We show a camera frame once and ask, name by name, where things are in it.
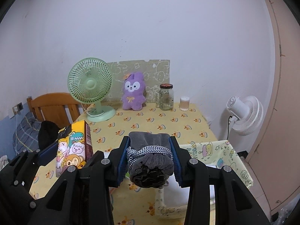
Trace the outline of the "glass jar with lid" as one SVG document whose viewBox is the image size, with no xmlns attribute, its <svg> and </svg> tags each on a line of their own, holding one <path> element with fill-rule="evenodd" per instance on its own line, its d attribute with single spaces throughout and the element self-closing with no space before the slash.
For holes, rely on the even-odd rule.
<svg viewBox="0 0 300 225">
<path fill-rule="evenodd" d="M 159 91 L 156 93 L 156 106 L 163 111 L 168 111 L 173 109 L 173 104 L 173 85 L 169 83 L 161 84 Z"/>
</svg>

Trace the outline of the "pink door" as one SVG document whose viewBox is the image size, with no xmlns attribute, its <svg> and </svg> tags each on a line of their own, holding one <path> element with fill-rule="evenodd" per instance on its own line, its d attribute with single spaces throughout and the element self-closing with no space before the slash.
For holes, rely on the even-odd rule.
<svg viewBox="0 0 300 225">
<path fill-rule="evenodd" d="M 246 161 L 260 184 L 267 215 L 299 196 L 299 24 L 284 0 L 265 0 L 275 68 L 265 119 Z"/>
</svg>

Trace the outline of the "purple plush toy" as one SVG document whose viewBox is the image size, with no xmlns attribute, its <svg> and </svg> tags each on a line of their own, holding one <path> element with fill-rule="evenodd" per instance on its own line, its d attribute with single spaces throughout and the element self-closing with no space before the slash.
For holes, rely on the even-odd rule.
<svg viewBox="0 0 300 225">
<path fill-rule="evenodd" d="M 142 72 L 131 73 L 123 85 L 123 109 L 140 111 L 146 102 L 146 83 Z"/>
</svg>

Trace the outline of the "wall power socket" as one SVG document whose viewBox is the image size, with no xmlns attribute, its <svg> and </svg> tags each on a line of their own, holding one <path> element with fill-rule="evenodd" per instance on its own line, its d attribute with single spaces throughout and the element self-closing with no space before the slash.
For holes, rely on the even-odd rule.
<svg viewBox="0 0 300 225">
<path fill-rule="evenodd" d="M 23 110 L 23 104 L 22 103 L 19 103 L 19 104 L 17 104 L 16 106 L 14 106 L 12 108 L 12 111 L 13 111 L 14 115 L 18 114 L 21 110 Z"/>
</svg>

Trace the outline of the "grey cloth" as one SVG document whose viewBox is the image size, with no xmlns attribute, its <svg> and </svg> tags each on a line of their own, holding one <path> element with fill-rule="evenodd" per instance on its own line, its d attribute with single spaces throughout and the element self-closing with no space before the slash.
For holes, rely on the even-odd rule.
<svg viewBox="0 0 300 225">
<path fill-rule="evenodd" d="M 130 132 L 127 148 L 130 180 L 141 188 L 162 188 L 173 175 L 173 154 L 167 133 Z"/>
</svg>

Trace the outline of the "cartoon animal tissue pack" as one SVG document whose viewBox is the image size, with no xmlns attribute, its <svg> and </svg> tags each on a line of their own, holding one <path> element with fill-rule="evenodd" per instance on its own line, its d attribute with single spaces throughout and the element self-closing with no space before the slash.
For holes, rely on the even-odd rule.
<svg viewBox="0 0 300 225">
<path fill-rule="evenodd" d="M 58 132 L 56 177 L 70 166 L 82 169 L 93 156 L 91 131 L 86 121 L 76 121 Z"/>
</svg>

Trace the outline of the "cotton swab container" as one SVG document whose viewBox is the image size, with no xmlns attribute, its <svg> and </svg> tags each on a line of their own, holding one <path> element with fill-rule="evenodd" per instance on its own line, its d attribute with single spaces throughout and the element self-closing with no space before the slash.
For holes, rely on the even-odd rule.
<svg viewBox="0 0 300 225">
<path fill-rule="evenodd" d="M 181 97 L 179 108 L 181 111 L 188 111 L 190 105 L 190 98 L 189 97 Z"/>
</svg>

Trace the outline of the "green desk fan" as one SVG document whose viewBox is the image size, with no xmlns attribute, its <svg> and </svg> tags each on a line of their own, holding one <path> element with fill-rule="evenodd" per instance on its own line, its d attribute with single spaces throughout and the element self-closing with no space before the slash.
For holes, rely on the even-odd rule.
<svg viewBox="0 0 300 225">
<path fill-rule="evenodd" d="M 70 70 L 67 80 L 70 95 L 78 102 L 89 105 L 86 114 L 91 122 L 107 121 L 116 114 L 112 106 L 101 101 L 110 93 L 113 78 L 108 64 L 98 58 L 80 60 Z"/>
</svg>

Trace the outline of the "white standing fan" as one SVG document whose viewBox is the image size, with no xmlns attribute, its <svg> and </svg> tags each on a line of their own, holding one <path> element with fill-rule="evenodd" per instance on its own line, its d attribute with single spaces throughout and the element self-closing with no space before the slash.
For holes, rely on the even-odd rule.
<svg viewBox="0 0 300 225">
<path fill-rule="evenodd" d="M 226 107 L 231 113 L 228 120 L 228 134 L 233 130 L 240 136 L 250 135 L 262 122 L 263 106 L 253 95 L 242 100 L 238 97 L 231 97 Z"/>
</svg>

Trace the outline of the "black garment on chair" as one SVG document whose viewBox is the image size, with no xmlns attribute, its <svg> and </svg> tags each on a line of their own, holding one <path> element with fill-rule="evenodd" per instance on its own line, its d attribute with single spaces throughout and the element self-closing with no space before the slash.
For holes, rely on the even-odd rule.
<svg viewBox="0 0 300 225">
<path fill-rule="evenodd" d="M 57 140 L 60 128 L 56 123 L 45 120 L 41 122 L 40 130 L 38 133 L 39 149 L 44 150 L 49 145 Z"/>
</svg>

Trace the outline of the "blue plaid pillow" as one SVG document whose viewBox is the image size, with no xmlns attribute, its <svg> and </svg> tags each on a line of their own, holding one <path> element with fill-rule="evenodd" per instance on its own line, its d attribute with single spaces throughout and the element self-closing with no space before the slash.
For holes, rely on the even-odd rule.
<svg viewBox="0 0 300 225">
<path fill-rule="evenodd" d="M 34 152 L 39 148 L 38 133 L 40 127 L 41 122 L 35 118 L 32 112 L 28 112 L 13 135 L 13 149 L 16 155 L 24 150 Z"/>
</svg>

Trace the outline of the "patterned cardboard backboard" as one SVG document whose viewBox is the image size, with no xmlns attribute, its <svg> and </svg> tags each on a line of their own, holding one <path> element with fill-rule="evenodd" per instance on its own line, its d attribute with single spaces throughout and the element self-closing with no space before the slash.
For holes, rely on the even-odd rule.
<svg viewBox="0 0 300 225">
<path fill-rule="evenodd" d="M 156 100 L 156 93 L 163 83 L 169 83 L 170 60 L 151 59 L 129 60 L 109 62 L 113 83 L 110 93 L 105 97 L 105 102 L 120 102 L 123 95 L 123 82 L 130 73 L 142 72 L 146 84 L 146 101 L 153 103 Z"/>
</svg>

